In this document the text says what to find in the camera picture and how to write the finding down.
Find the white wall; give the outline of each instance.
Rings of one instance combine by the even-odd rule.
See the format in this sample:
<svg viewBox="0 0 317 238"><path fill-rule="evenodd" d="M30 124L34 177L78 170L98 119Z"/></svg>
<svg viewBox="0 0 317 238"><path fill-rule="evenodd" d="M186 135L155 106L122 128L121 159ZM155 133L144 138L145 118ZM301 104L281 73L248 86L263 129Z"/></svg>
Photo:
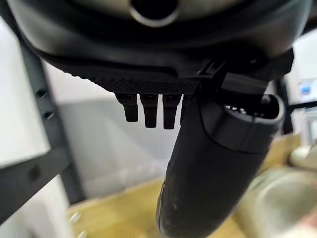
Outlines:
<svg viewBox="0 0 317 238"><path fill-rule="evenodd" d="M0 18L0 168L46 153L49 143L18 42Z"/></svg>
<svg viewBox="0 0 317 238"><path fill-rule="evenodd" d="M309 34L302 36L297 40L294 45L294 52L295 52L295 62L294 68L296 68L296 73L293 74L293 79L290 80L290 87L291 97L290 101L292 103L298 103L301 100L301 95L299 87L303 80L307 79L316 79L317 80L317 30L310 32ZM317 98L317 92L315 95L312 95L311 99L315 100ZM312 127L308 128L308 122L306 120L307 113L303 111L299 112L302 114L302 127L303 127L303 141L306 144L310 144L309 141L309 133L312 133L314 138L317 138L317 117L316 122L312 123Z"/></svg>
<svg viewBox="0 0 317 238"><path fill-rule="evenodd" d="M73 238L69 206L60 176L55 177L0 226L1 238Z"/></svg>
<svg viewBox="0 0 317 238"><path fill-rule="evenodd" d="M50 146L18 41L1 18L0 36L2 168L42 155ZM0 226L0 238L72 238L74 235L66 217L68 206L62 182L57 176Z"/></svg>

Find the screw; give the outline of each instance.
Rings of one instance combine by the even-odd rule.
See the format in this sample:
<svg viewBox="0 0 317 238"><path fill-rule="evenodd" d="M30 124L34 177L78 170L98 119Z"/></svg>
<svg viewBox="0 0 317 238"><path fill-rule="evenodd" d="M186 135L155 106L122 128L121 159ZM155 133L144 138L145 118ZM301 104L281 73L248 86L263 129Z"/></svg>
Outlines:
<svg viewBox="0 0 317 238"><path fill-rule="evenodd" d="M79 212L76 212L74 215L71 216L69 219L71 223L76 224L81 218L81 214Z"/></svg>
<svg viewBox="0 0 317 238"><path fill-rule="evenodd" d="M44 119L46 119L46 120L50 120L50 119L52 119L54 116L55 116L55 113L54 113L54 112L46 112L46 113L43 114L43 117L44 117Z"/></svg>
<svg viewBox="0 0 317 238"><path fill-rule="evenodd" d="M39 91L36 92L36 96L39 98L44 98L47 95L47 91L45 89L40 89Z"/></svg>
<svg viewBox="0 0 317 238"><path fill-rule="evenodd" d="M271 102L271 97L269 95L263 95L262 99L261 99L261 103L268 105Z"/></svg>
<svg viewBox="0 0 317 238"><path fill-rule="evenodd" d="M87 231L82 231L82 233L79 234L78 238L87 238L88 234Z"/></svg>

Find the blurred object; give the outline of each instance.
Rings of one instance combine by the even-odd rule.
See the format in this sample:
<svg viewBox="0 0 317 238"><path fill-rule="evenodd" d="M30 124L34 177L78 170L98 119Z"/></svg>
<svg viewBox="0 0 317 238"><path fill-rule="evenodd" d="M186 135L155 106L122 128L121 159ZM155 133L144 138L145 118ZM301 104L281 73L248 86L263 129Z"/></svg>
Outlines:
<svg viewBox="0 0 317 238"><path fill-rule="evenodd" d="M301 136L299 134L277 137L271 144L271 148L262 164L260 173L272 167L285 166L288 156L300 146Z"/></svg>
<svg viewBox="0 0 317 238"><path fill-rule="evenodd" d="M317 171L317 142L312 146L301 146L290 156L293 166Z"/></svg>
<svg viewBox="0 0 317 238"><path fill-rule="evenodd" d="M275 168L258 176L237 217L251 238L271 238L292 228L317 205L315 173Z"/></svg>
<svg viewBox="0 0 317 238"><path fill-rule="evenodd" d="M295 226L287 233L275 238L316 238L317 230L310 226Z"/></svg>

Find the round hole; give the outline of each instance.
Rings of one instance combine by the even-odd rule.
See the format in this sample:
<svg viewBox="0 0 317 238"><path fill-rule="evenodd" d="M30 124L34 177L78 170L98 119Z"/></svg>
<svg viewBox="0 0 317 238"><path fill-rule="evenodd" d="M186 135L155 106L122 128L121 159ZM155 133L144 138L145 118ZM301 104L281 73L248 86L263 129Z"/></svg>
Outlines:
<svg viewBox="0 0 317 238"><path fill-rule="evenodd" d="M29 171L29 179L31 182L37 181L41 176L41 170L38 165L34 166L32 169Z"/></svg>
<svg viewBox="0 0 317 238"><path fill-rule="evenodd" d="M178 0L131 0L131 15L150 27L163 27L178 16Z"/></svg>
<svg viewBox="0 0 317 238"><path fill-rule="evenodd" d="M36 96L38 96L39 98L44 98L47 94L48 93L45 89L40 89L36 92Z"/></svg>
<svg viewBox="0 0 317 238"><path fill-rule="evenodd" d="M54 116L55 116L55 113L54 113L54 112L46 112L46 113L43 114L43 118L46 119L46 120L50 120L50 119L52 119Z"/></svg>

